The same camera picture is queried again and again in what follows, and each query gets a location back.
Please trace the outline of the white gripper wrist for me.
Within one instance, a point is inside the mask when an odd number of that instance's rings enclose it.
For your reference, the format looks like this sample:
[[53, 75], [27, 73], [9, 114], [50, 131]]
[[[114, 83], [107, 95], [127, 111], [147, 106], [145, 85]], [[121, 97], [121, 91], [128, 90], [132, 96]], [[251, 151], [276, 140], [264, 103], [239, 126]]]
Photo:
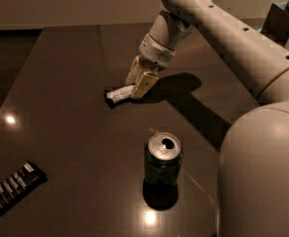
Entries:
[[131, 98], [141, 99], [159, 80], [154, 71], [143, 71], [142, 62], [149, 68], [166, 69], [175, 57], [175, 52], [156, 42], [147, 34], [139, 45], [139, 55], [133, 59], [125, 79], [126, 85], [134, 85]]

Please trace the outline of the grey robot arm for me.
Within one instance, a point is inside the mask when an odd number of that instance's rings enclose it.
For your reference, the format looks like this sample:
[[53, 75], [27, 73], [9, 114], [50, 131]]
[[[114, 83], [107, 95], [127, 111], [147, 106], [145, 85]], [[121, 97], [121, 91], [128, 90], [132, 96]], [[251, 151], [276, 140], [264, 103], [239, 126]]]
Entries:
[[153, 87], [180, 41], [197, 29], [252, 102], [221, 144], [217, 237], [289, 237], [289, 50], [213, 0], [161, 1], [126, 78], [132, 98]]

